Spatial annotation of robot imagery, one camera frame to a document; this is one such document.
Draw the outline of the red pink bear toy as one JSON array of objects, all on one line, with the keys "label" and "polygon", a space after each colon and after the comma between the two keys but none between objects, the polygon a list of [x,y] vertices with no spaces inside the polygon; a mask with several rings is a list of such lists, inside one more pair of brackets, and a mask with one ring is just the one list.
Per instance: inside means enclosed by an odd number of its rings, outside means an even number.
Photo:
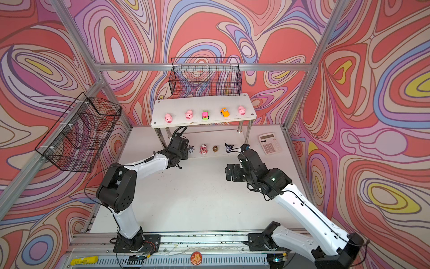
[{"label": "red pink bear toy", "polygon": [[208,149],[207,149],[207,145],[206,145],[206,144],[203,144],[203,145],[200,147],[199,153],[200,153],[201,155],[206,155],[206,154],[208,153]]}]

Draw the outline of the pink pig toy front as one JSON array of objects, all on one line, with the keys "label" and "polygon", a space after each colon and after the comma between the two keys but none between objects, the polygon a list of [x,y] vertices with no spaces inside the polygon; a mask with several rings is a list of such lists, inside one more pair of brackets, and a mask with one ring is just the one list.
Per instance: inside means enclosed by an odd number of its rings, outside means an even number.
[{"label": "pink pig toy front", "polygon": [[168,124],[170,124],[170,123],[172,123],[172,121],[173,121],[172,115],[169,114],[169,113],[165,114],[165,122],[168,123]]}]

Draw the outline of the pink pig toy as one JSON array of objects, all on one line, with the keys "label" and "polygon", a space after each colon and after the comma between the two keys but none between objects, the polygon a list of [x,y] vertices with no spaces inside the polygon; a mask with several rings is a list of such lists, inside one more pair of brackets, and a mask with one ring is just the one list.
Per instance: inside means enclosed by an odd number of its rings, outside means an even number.
[{"label": "pink pig toy", "polygon": [[165,122],[168,123],[168,124],[170,124],[170,123],[172,123],[172,121],[173,121],[172,115],[169,114],[169,113],[165,114]]},{"label": "pink pig toy", "polygon": [[192,111],[192,110],[188,110],[188,111],[186,111],[186,113],[185,113],[185,118],[186,118],[187,120],[191,120],[191,119],[193,118],[193,111]]},{"label": "pink pig toy", "polygon": [[245,115],[246,114],[246,108],[244,106],[238,107],[238,113],[239,115]]}]

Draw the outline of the pink green toy car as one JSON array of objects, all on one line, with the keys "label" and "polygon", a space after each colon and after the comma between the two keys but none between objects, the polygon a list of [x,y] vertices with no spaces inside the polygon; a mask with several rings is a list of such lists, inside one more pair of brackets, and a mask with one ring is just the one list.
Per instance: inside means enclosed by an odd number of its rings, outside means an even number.
[{"label": "pink green toy car", "polygon": [[208,121],[209,120],[209,111],[208,110],[204,110],[202,112],[202,120],[204,120],[204,121]]}]

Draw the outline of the dark purple figure toy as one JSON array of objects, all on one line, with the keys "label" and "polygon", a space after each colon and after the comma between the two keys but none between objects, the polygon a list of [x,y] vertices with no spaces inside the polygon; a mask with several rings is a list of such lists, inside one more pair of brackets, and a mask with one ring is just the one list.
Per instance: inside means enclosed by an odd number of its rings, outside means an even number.
[{"label": "dark purple figure toy", "polygon": [[233,145],[230,145],[230,144],[227,144],[227,143],[225,144],[225,149],[226,149],[227,153],[229,153],[233,148],[234,148]]}]

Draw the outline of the orange toy car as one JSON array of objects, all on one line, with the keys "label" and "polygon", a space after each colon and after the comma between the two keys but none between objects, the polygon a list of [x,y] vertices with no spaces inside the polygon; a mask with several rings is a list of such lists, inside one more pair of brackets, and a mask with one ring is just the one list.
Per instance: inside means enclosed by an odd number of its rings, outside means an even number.
[{"label": "orange toy car", "polygon": [[220,113],[224,118],[228,118],[230,116],[230,112],[228,111],[227,108],[222,108]]}]

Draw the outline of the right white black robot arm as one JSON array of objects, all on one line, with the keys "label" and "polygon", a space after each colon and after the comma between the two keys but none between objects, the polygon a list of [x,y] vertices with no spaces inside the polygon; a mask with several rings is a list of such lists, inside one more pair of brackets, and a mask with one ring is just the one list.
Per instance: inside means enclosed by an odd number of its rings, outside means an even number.
[{"label": "right white black robot arm", "polygon": [[330,221],[285,172],[267,168],[248,144],[233,148],[230,152],[237,153],[239,163],[227,164],[226,179],[244,182],[249,191],[263,195],[266,202],[275,201],[309,232],[308,236],[304,236],[273,221],[263,230],[257,242],[248,241],[250,248],[269,251],[285,249],[307,258],[318,269],[350,269],[359,265],[356,258],[362,249],[367,249],[369,242]]}]

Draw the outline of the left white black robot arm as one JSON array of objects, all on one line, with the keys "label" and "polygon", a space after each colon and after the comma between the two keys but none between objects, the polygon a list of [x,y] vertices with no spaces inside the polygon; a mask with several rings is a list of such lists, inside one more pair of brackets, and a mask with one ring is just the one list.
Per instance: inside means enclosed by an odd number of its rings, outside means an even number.
[{"label": "left white black robot arm", "polygon": [[114,253],[153,254],[158,251],[155,239],[145,238],[132,209],[137,179],[169,168],[181,169],[179,163],[188,159],[189,140],[183,136],[186,130],[186,126],[177,128],[170,143],[147,159],[126,165],[114,163],[107,168],[96,191],[95,202],[111,212],[119,229],[114,241]]}]

